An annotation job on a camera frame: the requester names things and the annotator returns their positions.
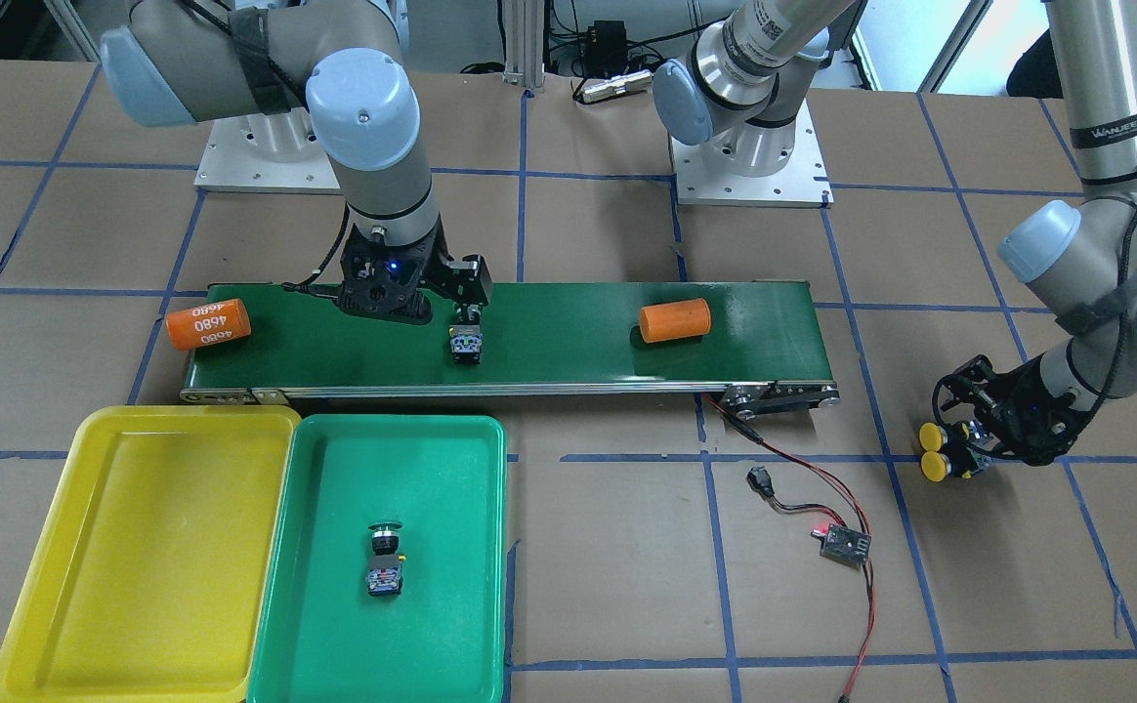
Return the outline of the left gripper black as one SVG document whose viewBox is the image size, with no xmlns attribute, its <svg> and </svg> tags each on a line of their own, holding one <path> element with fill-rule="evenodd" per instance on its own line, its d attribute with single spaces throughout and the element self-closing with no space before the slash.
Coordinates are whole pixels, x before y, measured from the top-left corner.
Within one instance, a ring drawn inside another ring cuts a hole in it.
<svg viewBox="0 0 1137 703">
<path fill-rule="evenodd" d="M 1073 392 L 1049 394 L 1041 382 L 1040 361 L 997 373 L 979 354 L 935 383 L 932 422 L 976 420 L 980 439 L 957 446 L 991 460 L 1049 466 L 1072 449 L 1082 432 L 1082 411 L 1073 403 Z"/>
</svg>

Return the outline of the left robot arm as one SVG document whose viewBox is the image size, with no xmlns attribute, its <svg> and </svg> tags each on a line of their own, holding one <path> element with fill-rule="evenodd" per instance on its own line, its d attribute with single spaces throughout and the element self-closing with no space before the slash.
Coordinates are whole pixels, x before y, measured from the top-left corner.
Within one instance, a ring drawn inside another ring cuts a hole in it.
<svg viewBox="0 0 1137 703">
<path fill-rule="evenodd" d="M 677 143 L 790 144 L 797 108 L 845 1 L 744 1 L 654 73 L 657 114 Z M 1052 52 L 1084 201 L 1054 200 L 1014 228 L 1001 260 L 1054 312 L 1068 338 L 996 372 L 982 355 L 932 389 L 918 432 L 927 479 L 978 475 L 993 460 L 1049 466 L 1109 402 L 1137 394 L 1137 1 L 1051 1 Z"/>
</svg>

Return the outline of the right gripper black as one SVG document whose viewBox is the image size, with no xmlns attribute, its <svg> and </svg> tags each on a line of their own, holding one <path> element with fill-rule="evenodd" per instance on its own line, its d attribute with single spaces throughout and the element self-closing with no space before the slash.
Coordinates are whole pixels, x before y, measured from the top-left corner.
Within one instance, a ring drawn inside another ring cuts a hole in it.
<svg viewBox="0 0 1137 703">
<path fill-rule="evenodd" d="M 481 315 L 493 292 L 484 257 L 453 258 L 440 220 L 426 235 L 404 246 L 380 243 L 376 235 L 350 226 L 341 268 L 337 308 L 389 323 L 431 323 L 431 292 L 457 304 L 458 330 L 480 332 Z"/>
</svg>

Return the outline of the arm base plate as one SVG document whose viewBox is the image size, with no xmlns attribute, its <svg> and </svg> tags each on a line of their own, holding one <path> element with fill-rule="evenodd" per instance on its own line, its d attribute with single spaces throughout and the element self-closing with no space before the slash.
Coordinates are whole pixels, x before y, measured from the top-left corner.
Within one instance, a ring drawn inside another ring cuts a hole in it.
<svg viewBox="0 0 1137 703">
<path fill-rule="evenodd" d="M 194 185 L 210 192 L 340 195 L 309 114 L 222 117 L 199 159 Z"/>
<path fill-rule="evenodd" d="M 835 201 L 807 102 L 778 129 L 742 123 L 703 144 L 669 138 L 669 150 L 681 204 L 827 208 Z"/>
</svg>

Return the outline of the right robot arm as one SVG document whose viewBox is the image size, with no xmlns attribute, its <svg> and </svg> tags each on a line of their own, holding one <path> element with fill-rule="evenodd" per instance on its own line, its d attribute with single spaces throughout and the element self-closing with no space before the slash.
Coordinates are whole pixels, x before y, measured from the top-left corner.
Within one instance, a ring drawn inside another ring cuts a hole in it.
<svg viewBox="0 0 1137 703">
<path fill-rule="evenodd" d="M 181 126 L 302 108 L 345 196 L 330 258 L 288 293 L 352 316 L 422 325 L 429 293 L 463 311 L 491 301 L 480 255 L 448 253 L 421 107 L 384 1 L 131 1 L 100 41 L 105 80 L 144 126 Z"/>
</svg>

